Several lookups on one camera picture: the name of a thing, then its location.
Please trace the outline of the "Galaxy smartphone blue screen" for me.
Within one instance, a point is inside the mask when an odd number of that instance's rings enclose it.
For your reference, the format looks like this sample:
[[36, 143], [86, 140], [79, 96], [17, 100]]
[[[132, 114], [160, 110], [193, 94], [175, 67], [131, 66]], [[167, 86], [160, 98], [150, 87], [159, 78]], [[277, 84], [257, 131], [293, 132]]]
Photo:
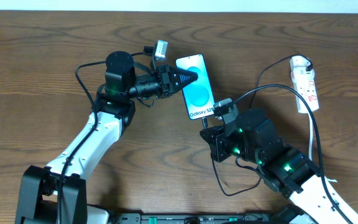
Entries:
[[212, 115], [215, 100], [203, 55], [178, 58], [175, 63], [178, 68], [198, 75], [196, 81], [182, 89], [189, 119], [196, 120]]

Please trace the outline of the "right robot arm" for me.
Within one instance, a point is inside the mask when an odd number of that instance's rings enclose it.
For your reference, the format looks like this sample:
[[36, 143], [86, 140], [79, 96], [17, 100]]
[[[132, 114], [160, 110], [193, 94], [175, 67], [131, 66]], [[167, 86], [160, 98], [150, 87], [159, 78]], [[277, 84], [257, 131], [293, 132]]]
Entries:
[[200, 132], [211, 157], [235, 156], [257, 164], [255, 172], [317, 223], [358, 223], [358, 214], [339, 196], [308, 156], [285, 145], [261, 109], [230, 112], [224, 123]]

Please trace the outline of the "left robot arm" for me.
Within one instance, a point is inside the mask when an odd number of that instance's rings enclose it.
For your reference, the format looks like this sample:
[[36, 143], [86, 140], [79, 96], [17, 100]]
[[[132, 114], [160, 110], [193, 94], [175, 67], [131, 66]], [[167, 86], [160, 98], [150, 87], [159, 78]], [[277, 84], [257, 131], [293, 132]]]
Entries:
[[111, 211], [87, 203], [86, 183], [130, 125], [134, 99], [168, 98], [198, 79], [197, 73], [170, 65], [146, 67], [124, 51], [109, 54], [103, 63], [106, 81], [89, 97], [84, 128], [56, 159], [24, 172], [16, 223], [114, 223]]

